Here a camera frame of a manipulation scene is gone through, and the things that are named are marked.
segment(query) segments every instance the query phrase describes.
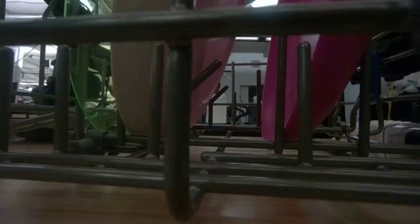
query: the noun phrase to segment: floor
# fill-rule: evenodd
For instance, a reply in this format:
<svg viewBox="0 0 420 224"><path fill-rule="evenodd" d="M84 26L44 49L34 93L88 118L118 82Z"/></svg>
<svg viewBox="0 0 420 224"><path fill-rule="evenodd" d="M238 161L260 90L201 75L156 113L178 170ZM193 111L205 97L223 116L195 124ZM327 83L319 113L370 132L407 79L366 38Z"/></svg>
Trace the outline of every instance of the floor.
<svg viewBox="0 0 420 224"><path fill-rule="evenodd" d="M20 144L11 145L10 151L50 152L51 148ZM204 150L215 148L194 147L192 159ZM0 187L0 223L176 223L161 190L1 179ZM189 223L420 223L420 208L206 194Z"/></svg>

